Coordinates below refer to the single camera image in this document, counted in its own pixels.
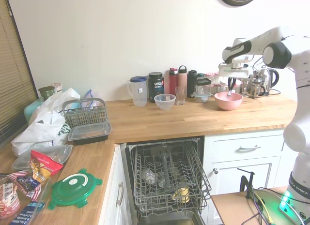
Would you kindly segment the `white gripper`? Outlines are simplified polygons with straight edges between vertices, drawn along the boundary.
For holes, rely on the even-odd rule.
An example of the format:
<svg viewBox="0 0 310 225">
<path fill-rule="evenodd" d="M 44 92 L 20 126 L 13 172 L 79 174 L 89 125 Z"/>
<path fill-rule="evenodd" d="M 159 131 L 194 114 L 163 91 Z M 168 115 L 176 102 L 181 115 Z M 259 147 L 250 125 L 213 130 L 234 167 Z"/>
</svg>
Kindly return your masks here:
<svg viewBox="0 0 310 225">
<path fill-rule="evenodd" d="M 228 77 L 229 92 L 234 89 L 237 78 L 248 78 L 251 74 L 252 69 L 249 67 L 241 67 L 240 63 L 221 63 L 218 67 L 218 75 L 221 77 Z"/>
</svg>

